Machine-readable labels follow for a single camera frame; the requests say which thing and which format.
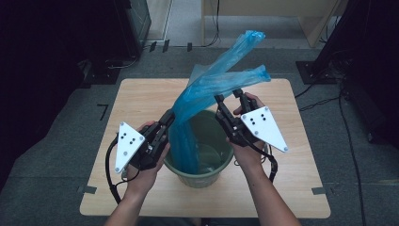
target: tabletop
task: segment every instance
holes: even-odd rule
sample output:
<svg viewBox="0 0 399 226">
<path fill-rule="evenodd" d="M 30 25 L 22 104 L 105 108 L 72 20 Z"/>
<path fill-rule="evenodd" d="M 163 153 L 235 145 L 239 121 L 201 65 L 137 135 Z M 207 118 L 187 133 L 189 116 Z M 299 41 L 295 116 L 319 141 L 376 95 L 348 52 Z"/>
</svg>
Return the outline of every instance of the tabletop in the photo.
<svg viewBox="0 0 399 226">
<path fill-rule="evenodd" d="M 119 130 L 121 121 L 137 128 L 145 121 L 157 121 L 171 108 L 186 87 L 188 79 L 125 79 L 120 84 L 104 137 L 96 157 L 88 186 L 96 187 L 94 194 L 85 193 L 80 212 L 88 216 L 108 216 L 117 204 L 109 191 L 105 178 L 105 153 Z M 284 136 L 289 152 L 274 149 L 279 172 L 274 186 L 297 218 L 328 218 L 330 209 L 323 185 L 314 162 L 304 125 L 296 105 L 291 85 L 286 79 L 272 79 L 243 91 L 257 95 L 267 105 Z M 233 111 L 240 105 L 233 95 L 225 105 Z M 110 157 L 113 183 L 120 175 L 113 171 L 116 148 Z M 256 218 L 257 213 L 240 167 L 231 163 L 220 173 L 211 186 L 192 188 L 185 186 L 177 175 L 163 166 L 149 192 L 140 216 L 185 218 Z M 270 163 L 263 168 L 267 174 Z M 122 197 L 125 184 L 119 186 Z"/>
</svg>

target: plastic bag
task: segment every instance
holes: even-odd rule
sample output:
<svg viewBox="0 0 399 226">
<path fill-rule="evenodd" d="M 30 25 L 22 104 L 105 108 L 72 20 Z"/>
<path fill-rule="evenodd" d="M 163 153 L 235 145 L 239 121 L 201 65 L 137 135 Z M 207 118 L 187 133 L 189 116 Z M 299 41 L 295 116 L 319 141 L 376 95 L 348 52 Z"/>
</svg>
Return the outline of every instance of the plastic bag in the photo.
<svg viewBox="0 0 399 226">
<path fill-rule="evenodd" d="M 214 105 L 217 94 L 227 97 L 234 89 L 270 81 L 264 65 L 253 70 L 226 73 L 263 39 L 264 33 L 247 31 L 215 63 L 194 67 L 187 88 L 172 107 L 176 118 L 169 128 L 169 142 L 173 165 L 177 170 L 190 174 L 198 172 L 198 146 L 189 123 L 193 116 Z"/>
</svg>

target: gray carpet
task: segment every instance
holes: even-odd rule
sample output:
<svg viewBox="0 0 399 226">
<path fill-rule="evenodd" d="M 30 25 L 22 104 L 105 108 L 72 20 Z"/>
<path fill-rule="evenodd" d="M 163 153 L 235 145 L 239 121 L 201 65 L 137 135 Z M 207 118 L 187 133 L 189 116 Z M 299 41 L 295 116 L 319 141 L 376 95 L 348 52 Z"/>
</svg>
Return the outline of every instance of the gray carpet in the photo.
<svg viewBox="0 0 399 226">
<path fill-rule="evenodd" d="M 48 136 L 15 163 L 0 195 L 0 225 L 101 225 L 106 217 L 79 213 L 120 81 L 125 78 L 186 78 L 194 64 L 210 64 L 226 49 L 162 47 L 147 52 L 132 67 L 121 70 L 117 85 L 77 89 L 56 118 Z M 302 84 L 297 60 L 314 60 L 319 50 L 254 49 L 232 71 L 264 64 L 273 78 L 290 80 L 294 93 Z M 336 97 L 340 85 L 317 85 L 297 99 L 298 107 Z M 110 105 L 105 113 L 97 104 Z M 343 112 L 352 134 L 362 181 L 368 225 L 399 225 L 399 152 L 389 144 L 370 144 L 367 129 L 350 102 Z M 303 225 L 361 225 L 357 176 L 338 101 L 301 113 L 317 168 L 331 208 L 326 219 L 301 219 Z M 256 225 L 257 219 L 213 219 L 225 225 Z"/>
</svg>

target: black cable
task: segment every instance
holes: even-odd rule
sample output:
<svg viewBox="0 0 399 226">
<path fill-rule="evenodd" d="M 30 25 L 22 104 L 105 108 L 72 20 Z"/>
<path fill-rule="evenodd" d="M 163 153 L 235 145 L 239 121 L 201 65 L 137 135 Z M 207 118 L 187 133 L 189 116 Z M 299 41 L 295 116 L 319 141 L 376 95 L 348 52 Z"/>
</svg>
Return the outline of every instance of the black cable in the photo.
<svg viewBox="0 0 399 226">
<path fill-rule="evenodd" d="M 335 60 L 331 59 L 331 65 L 334 73 L 345 75 L 351 65 L 351 59 Z"/>
<path fill-rule="evenodd" d="M 299 108 L 299 111 L 306 111 L 306 110 L 309 110 L 309 109 L 314 108 L 314 107 L 317 106 L 317 105 L 324 105 L 324 104 L 327 104 L 328 102 L 335 101 L 335 100 L 337 100 L 337 99 L 339 99 L 339 98 L 340 98 L 340 97 L 338 96 L 338 97 L 334 97 L 334 98 L 325 99 L 325 100 L 319 101 L 319 102 L 317 102 L 317 103 L 315 103 L 315 104 L 307 105 L 307 106 L 301 107 L 301 108 Z"/>
<path fill-rule="evenodd" d="M 261 150 L 260 148 L 256 147 L 253 143 L 251 143 L 249 140 L 247 140 L 242 133 L 239 132 L 239 134 L 241 135 L 242 139 L 246 142 L 246 144 L 251 147 L 253 150 L 255 150 L 255 152 L 260 153 L 262 155 L 264 155 L 264 157 L 267 157 L 270 161 L 271 164 L 271 170 L 270 170 L 270 175 L 269 175 L 269 180 L 273 183 L 274 178 L 276 177 L 277 171 L 279 169 L 279 164 L 277 163 L 276 158 L 271 155 L 266 153 L 265 151 Z"/>
<path fill-rule="evenodd" d="M 364 215 L 364 205 L 363 205 L 363 192 L 362 192 L 362 189 L 361 189 L 361 179 L 360 179 L 358 161 L 356 160 L 356 157 L 355 157 L 355 151 L 354 151 L 354 148 L 353 148 L 352 136 L 351 136 L 351 133 L 350 133 L 350 130 L 349 130 L 348 122 L 347 122 L 346 117 L 345 117 L 345 115 L 343 113 L 343 106 L 342 106 L 342 103 L 341 103 L 342 96 L 343 96 L 343 91 L 340 92 L 338 103 L 339 103 L 339 106 L 340 106 L 341 116 L 343 117 L 343 123 L 345 124 L 346 133 L 348 134 L 350 153 L 352 155 L 352 160 L 353 160 L 353 164 L 355 166 L 356 176 L 358 178 L 358 189 L 359 189 L 361 220 L 362 220 L 363 226 L 366 226 L 366 217 Z"/>
<path fill-rule="evenodd" d="M 321 72 L 319 72 L 319 74 L 325 72 L 327 69 L 328 69 L 328 68 L 323 69 Z M 318 84 L 319 82 L 324 81 L 324 80 L 328 80 L 328 79 L 335 79 L 335 78 L 330 78 L 330 77 L 318 78 L 318 79 L 314 80 L 305 90 L 299 92 L 299 93 L 295 96 L 295 98 L 298 98 L 298 97 L 302 96 L 302 95 L 305 94 L 307 91 L 309 91 L 309 89 L 311 89 L 314 85 Z"/>
<path fill-rule="evenodd" d="M 339 18 L 339 16 L 336 16 L 336 17 L 335 17 L 335 22 L 334 22 L 334 27 L 333 27 L 333 29 L 335 29 L 335 27 L 337 27 L 338 18 Z M 319 41 L 322 42 L 322 43 L 327 43 L 327 41 L 328 41 L 328 25 L 326 26 L 326 39 L 324 39 L 323 37 L 320 37 L 320 40 L 319 40 Z"/>
<path fill-rule="evenodd" d="M 111 155 L 111 151 L 114 148 L 114 146 L 118 143 L 118 135 L 115 137 L 114 140 L 112 140 L 111 144 L 108 147 L 108 150 L 106 151 L 105 154 L 105 176 L 106 176 L 106 181 L 108 182 L 109 189 L 111 190 L 112 196 L 114 196 L 115 201 L 117 204 L 120 203 L 120 194 L 118 193 L 117 186 L 112 184 L 112 179 L 111 175 L 109 172 L 109 156 Z"/>
<path fill-rule="evenodd" d="M 368 25 L 368 23 L 369 23 L 369 17 L 370 17 L 371 7 L 372 7 L 372 0 L 369 0 L 369 6 L 368 6 L 368 9 L 367 9 L 366 23 L 365 23 L 365 25 L 364 25 L 363 36 L 362 36 L 361 40 L 358 42 L 358 45 L 356 45 L 355 47 L 352 47 L 352 48 L 348 48 L 348 49 L 336 51 L 336 52 L 334 52 L 334 53 L 331 54 L 332 57 L 333 57 L 334 55 L 336 55 L 336 54 L 339 54 L 339 53 L 344 53 L 344 52 L 348 52 L 348 51 L 352 51 L 352 50 L 356 50 L 356 49 L 360 48 L 361 44 L 362 44 L 362 43 L 364 42 L 364 40 L 366 39 L 367 25 Z"/>
<path fill-rule="evenodd" d="M 135 64 L 137 61 L 137 58 L 135 58 L 135 60 L 133 60 L 133 62 L 131 62 L 130 64 L 127 65 L 122 65 L 122 66 L 110 66 L 108 67 L 108 69 L 125 69 L 125 68 L 129 68 L 130 66 L 132 66 L 133 64 Z"/>
<path fill-rule="evenodd" d="M 214 36 L 214 39 L 211 41 L 211 43 L 209 43 L 207 45 L 202 45 L 201 47 L 209 47 L 209 46 L 215 44 L 217 39 L 220 39 L 220 37 L 219 37 L 219 10 L 220 10 L 220 0 L 217 0 L 216 23 L 215 23 L 214 15 L 212 15 L 212 20 L 214 21 L 214 25 L 216 27 L 216 34 Z"/>
<path fill-rule="evenodd" d="M 111 155 L 112 149 L 118 143 L 118 136 L 119 136 L 119 133 L 117 133 L 117 136 L 114 138 L 114 140 L 112 140 L 112 142 L 109 145 L 108 150 L 106 150 L 106 154 L 105 154 L 105 176 L 106 176 L 106 181 L 108 182 L 108 186 L 109 186 L 109 189 L 111 190 L 111 194 L 114 197 L 114 199 L 117 202 L 117 204 L 119 204 L 120 201 L 121 201 L 120 194 L 118 193 L 118 185 L 134 180 L 138 176 L 138 174 L 140 173 L 140 170 L 138 170 L 137 174 L 133 178 L 128 179 L 128 180 L 124 180 L 122 178 L 122 181 L 117 183 L 116 185 L 114 185 L 112 183 L 111 174 L 109 172 L 109 157 Z"/>
<path fill-rule="evenodd" d="M 272 153 L 272 146 L 270 146 L 270 144 L 269 144 L 268 147 L 269 147 L 269 152 L 271 154 Z M 266 156 L 264 156 L 262 154 L 261 163 L 264 163 L 264 161 L 266 161 Z M 240 164 L 238 164 L 237 160 L 234 160 L 234 165 L 237 166 L 237 167 L 240 166 Z"/>
</svg>

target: green bucket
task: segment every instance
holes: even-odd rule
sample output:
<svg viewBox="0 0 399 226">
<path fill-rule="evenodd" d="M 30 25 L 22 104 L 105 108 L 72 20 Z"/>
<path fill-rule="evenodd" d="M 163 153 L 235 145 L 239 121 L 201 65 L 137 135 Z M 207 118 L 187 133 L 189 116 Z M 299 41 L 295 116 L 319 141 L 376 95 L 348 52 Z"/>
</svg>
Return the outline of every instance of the green bucket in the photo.
<svg viewBox="0 0 399 226">
<path fill-rule="evenodd" d="M 215 119 L 215 112 L 203 110 L 191 120 L 193 133 L 199 146 L 199 174 L 188 174 L 173 167 L 171 152 L 165 158 L 165 165 L 178 175 L 187 186 L 202 188 L 213 184 L 220 172 L 232 159 L 232 148 L 226 142 L 226 134 Z"/>
</svg>

